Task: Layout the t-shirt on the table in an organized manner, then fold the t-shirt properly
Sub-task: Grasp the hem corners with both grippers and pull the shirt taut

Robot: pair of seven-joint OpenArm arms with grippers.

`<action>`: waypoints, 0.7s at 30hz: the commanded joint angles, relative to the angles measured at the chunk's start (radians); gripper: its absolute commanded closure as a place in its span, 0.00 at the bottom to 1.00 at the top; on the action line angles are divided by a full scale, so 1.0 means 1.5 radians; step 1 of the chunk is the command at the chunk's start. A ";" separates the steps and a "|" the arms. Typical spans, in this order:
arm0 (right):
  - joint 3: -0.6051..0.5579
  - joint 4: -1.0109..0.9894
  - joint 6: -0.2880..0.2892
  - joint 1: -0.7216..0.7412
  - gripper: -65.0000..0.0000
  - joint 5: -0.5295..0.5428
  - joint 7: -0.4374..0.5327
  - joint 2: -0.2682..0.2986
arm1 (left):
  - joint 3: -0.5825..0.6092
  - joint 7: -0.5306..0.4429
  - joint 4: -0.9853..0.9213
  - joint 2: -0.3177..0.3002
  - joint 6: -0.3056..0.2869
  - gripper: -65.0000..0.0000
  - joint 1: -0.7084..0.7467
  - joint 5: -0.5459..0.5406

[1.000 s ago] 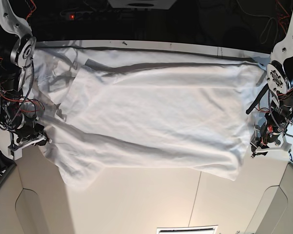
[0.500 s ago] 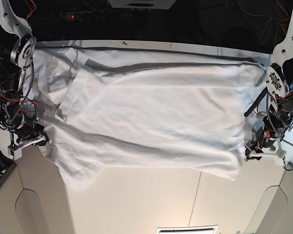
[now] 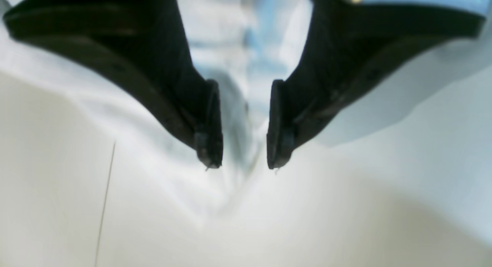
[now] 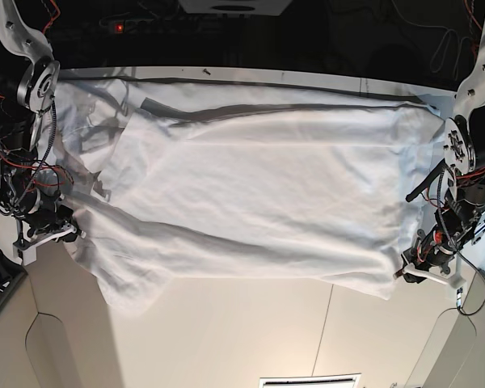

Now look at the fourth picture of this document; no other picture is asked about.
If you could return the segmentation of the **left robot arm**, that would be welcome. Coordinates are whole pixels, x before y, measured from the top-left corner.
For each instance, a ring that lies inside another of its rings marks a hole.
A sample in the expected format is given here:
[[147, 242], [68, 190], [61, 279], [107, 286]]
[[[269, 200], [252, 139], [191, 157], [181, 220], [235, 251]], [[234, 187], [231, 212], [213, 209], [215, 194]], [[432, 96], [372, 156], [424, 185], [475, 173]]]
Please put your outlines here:
[[436, 182], [435, 224], [429, 232], [418, 230], [396, 275], [407, 283], [429, 279], [460, 289], [462, 249], [485, 234], [485, 16], [474, 68], [445, 120], [443, 151], [443, 159], [406, 197], [411, 202]]

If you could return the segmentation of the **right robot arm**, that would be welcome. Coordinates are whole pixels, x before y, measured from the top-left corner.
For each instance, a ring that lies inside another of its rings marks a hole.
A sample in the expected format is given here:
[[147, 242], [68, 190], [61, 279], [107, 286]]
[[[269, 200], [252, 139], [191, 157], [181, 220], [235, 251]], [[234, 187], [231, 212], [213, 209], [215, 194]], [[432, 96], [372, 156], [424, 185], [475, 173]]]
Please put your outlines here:
[[60, 64], [44, 32], [29, 27], [13, 1], [0, 1], [0, 214], [17, 222], [15, 246], [84, 237], [63, 205], [61, 181], [48, 161], [56, 138]]

